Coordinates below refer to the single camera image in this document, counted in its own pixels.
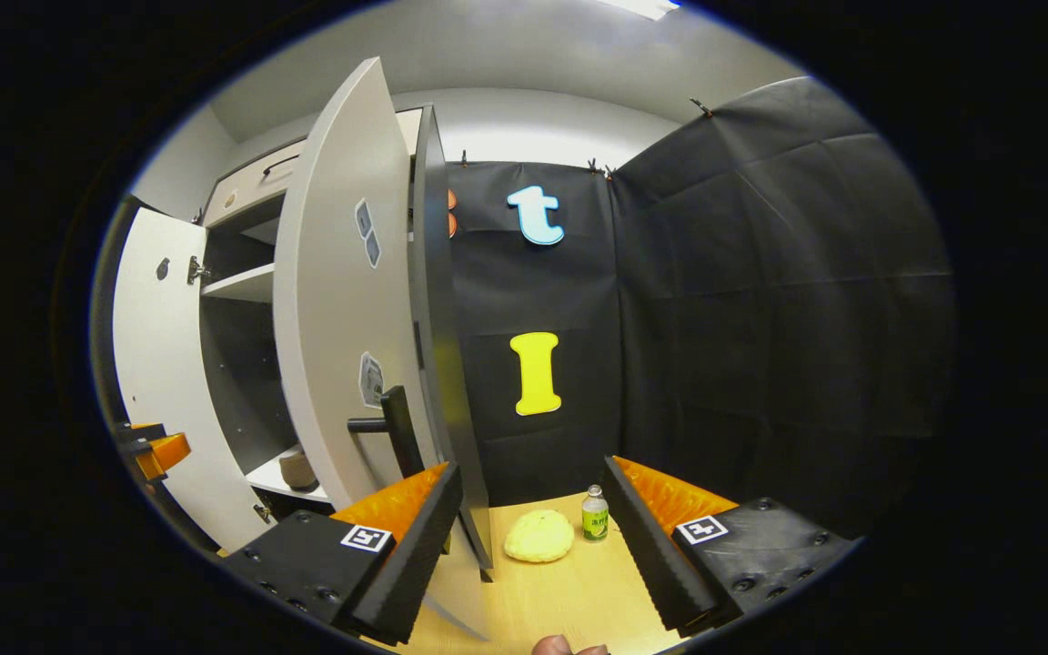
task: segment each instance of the ceiling light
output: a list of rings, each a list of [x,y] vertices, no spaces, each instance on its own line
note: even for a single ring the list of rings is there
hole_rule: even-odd
[[[597,0],[597,2],[629,9],[637,16],[648,17],[654,21],[678,8],[677,3],[670,3],[669,0]]]

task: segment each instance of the door hinge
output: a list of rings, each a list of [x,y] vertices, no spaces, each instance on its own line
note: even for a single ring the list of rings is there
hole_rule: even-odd
[[[189,258],[189,285],[192,285],[192,281],[196,278],[213,279],[213,270],[211,268],[204,268],[204,266],[197,261],[197,256],[192,256]]]
[[[253,510],[257,511],[258,517],[261,517],[261,520],[264,521],[266,525],[269,525],[269,518],[274,516],[274,510],[269,507],[262,507],[261,505],[254,505]]]

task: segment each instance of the drawer handle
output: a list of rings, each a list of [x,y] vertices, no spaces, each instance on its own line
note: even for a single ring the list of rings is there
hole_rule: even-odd
[[[286,158],[284,158],[284,160],[277,160],[276,162],[271,162],[271,165],[265,167],[265,170],[261,171],[262,177],[265,177],[266,175],[269,175],[269,171],[274,170],[274,167],[278,166],[280,162],[287,162],[287,161],[290,161],[290,160],[296,160],[296,158],[299,158],[301,156],[302,156],[302,154],[299,153],[297,155],[293,155],[292,157],[286,157]]]

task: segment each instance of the hand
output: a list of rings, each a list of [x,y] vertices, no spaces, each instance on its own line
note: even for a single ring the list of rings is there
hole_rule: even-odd
[[[565,638],[565,635],[554,634],[552,637],[545,637],[536,642],[536,646],[532,647],[532,655],[573,655],[573,648],[569,646],[569,640]],[[586,648],[585,651],[581,651],[576,655],[609,655],[609,650],[602,643]]]

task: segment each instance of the cabinet door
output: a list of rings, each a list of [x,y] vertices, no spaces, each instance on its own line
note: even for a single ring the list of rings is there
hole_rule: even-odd
[[[183,432],[192,453],[163,485],[224,550],[243,547],[269,526],[224,440],[200,356],[200,281],[204,227],[153,211],[136,213],[121,255],[112,310],[115,372],[133,423]]]
[[[492,522],[487,515],[487,485],[479,464],[479,445],[466,401],[466,379],[455,327],[451,237],[447,226],[447,162],[439,139],[434,107],[421,107],[416,121],[415,240],[408,260],[411,268],[411,314],[423,350],[424,398],[428,418],[442,456],[463,470],[460,520],[472,539],[479,566],[490,569]],[[399,116],[411,114],[402,112]]]
[[[362,369],[366,353],[378,362],[384,389],[407,390],[424,464],[440,460],[412,327],[410,172],[383,64],[367,59],[309,133],[275,248],[274,330],[282,387],[309,464],[335,508],[402,479],[386,435],[352,435],[346,428],[349,418],[383,415],[365,402],[362,381],[373,373]],[[452,546],[470,548],[462,539]],[[477,560],[470,550],[442,556],[449,561],[437,567],[425,602],[483,633]]]

